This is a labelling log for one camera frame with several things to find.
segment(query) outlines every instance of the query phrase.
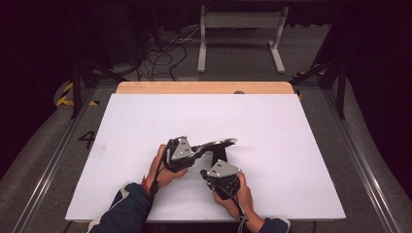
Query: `dark wall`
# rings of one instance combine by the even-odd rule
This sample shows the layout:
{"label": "dark wall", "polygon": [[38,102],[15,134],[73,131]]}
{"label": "dark wall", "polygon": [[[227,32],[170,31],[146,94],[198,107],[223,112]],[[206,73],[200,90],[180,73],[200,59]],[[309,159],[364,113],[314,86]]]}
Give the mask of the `dark wall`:
{"label": "dark wall", "polygon": [[8,1],[0,8],[0,178],[56,106],[69,62],[50,8]]}
{"label": "dark wall", "polygon": [[399,1],[380,2],[348,66],[369,132],[412,200],[412,87],[410,13]]}

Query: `floor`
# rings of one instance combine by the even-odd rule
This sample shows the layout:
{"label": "floor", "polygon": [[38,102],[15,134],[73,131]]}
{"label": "floor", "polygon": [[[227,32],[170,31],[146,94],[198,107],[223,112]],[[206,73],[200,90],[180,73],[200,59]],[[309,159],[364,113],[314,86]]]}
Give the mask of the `floor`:
{"label": "floor", "polygon": [[[187,35],[194,29],[186,28]],[[133,81],[171,81],[171,71],[179,81],[289,81],[296,72],[310,67],[328,30],[328,26],[285,28],[279,46],[286,68],[282,75],[276,72],[267,47],[273,31],[217,30],[208,32],[204,74],[196,72],[199,44],[195,35],[169,52],[153,52],[151,61],[155,65],[145,62],[137,69],[140,76],[133,72],[125,77]],[[165,40],[174,36],[167,32],[163,35]],[[170,68],[182,58],[185,59],[179,65]],[[119,66],[116,71],[126,68]],[[412,203],[370,138],[350,84],[345,95],[345,120],[342,120],[332,107],[335,86],[320,90],[317,79],[314,77],[294,88],[301,92],[302,107],[347,218],[319,221],[316,232],[412,232]],[[56,91],[56,102],[66,85],[63,83]],[[0,232],[86,232],[87,223],[69,223],[64,219],[90,150],[87,141],[79,139],[89,136],[90,130],[98,131],[116,86],[111,80],[100,79],[96,89],[83,89],[86,107],[78,118],[71,119],[72,106],[60,105],[27,143],[0,182]],[[99,104],[90,106],[90,100]],[[349,141],[345,130],[349,130]],[[366,163],[361,168],[369,169],[370,173],[360,169],[359,156]],[[370,175],[376,181],[375,189],[368,187]],[[373,190],[381,191],[383,202],[374,199]],[[228,232],[236,228],[234,224],[148,224],[145,230]],[[311,221],[292,222],[295,233],[311,232],[313,228]]]}

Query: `hand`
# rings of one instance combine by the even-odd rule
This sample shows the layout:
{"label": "hand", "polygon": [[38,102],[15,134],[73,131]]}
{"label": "hand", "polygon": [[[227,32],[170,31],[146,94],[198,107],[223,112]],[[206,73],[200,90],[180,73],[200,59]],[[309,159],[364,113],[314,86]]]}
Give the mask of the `hand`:
{"label": "hand", "polygon": [[[243,209],[248,218],[246,225],[250,231],[259,232],[264,224],[264,220],[258,216],[254,210],[254,200],[251,189],[246,185],[245,174],[239,173],[237,174],[237,177],[239,178],[240,188],[236,195],[240,207]],[[235,218],[237,221],[240,220],[239,211],[231,199],[222,200],[221,197],[215,192],[213,192],[213,197],[215,198],[215,202],[220,206],[223,206],[230,216]]]}
{"label": "hand", "polygon": [[[149,170],[149,175],[146,177],[146,183],[147,183],[148,189],[151,188],[152,183],[155,179],[155,172],[156,172],[158,163],[161,160],[161,155],[163,154],[165,149],[166,149],[166,145],[160,145],[157,151],[157,155],[155,156],[154,161],[152,162],[151,168]],[[167,168],[164,167],[163,161],[161,161],[159,171],[161,172],[159,173],[157,177],[157,185],[158,185],[158,188],[162,188],[170,184],[173,180],[184,176],[185,173],[188,171],[188,168],[185,168],[182,171],[179,171],[177,173],[172,173],[171,171],[167,170]]]}

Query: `table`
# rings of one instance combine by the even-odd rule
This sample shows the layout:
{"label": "table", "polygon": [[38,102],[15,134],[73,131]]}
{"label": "table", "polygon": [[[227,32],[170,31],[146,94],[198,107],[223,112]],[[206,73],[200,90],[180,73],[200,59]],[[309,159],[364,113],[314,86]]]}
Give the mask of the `table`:
{"label": "table", "polygon": [[[237,90],[246,94],[229,94]],[[103,214],[123,183],[140,182],[147,174],[159,144],[184,134],[191,146],[227,137],[239,140],[226,149],[227,159],[245,172],[262,217],[345,218],[298,97],[288,83],[186,82],[119,85],[66,219],[90,221]],[[232,221],[214,203],[199,174],[210,168],[211,160],[207,155],[197,159],[182,179],[162,189],[148,221]]]}

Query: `person's left hand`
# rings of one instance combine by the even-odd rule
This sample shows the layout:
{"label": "person's left hand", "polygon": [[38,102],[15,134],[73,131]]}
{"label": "person's left hand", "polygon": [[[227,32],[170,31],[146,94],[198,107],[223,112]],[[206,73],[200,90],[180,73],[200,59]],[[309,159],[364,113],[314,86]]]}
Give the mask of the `person's left hand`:
{"label": "person's left hand", "polygon": [[[147,183],[148,189],[151,188],[152,183],[155,179],[155,171],[157,169],[158,163],[161,160],[161,155],[163,154],[165,149],[166,149],[166,145],[164,144],[160,145],[157,151],[157,155],[155,156],[154,161],[152,162],[151,168],[149,170],[149,175],[146,177],[146,183]],[[157,185],[158,185],[158,188],[162,188],[170,184],[173,180],[184,176],[185,173],[188,171],[188,168],[185,168],[177,173],[172,173],[171,171],[167,170],[167,168],[164,167],[164,164],[162,161],[159,171],[161,172],[159,173],[157,177]]]}

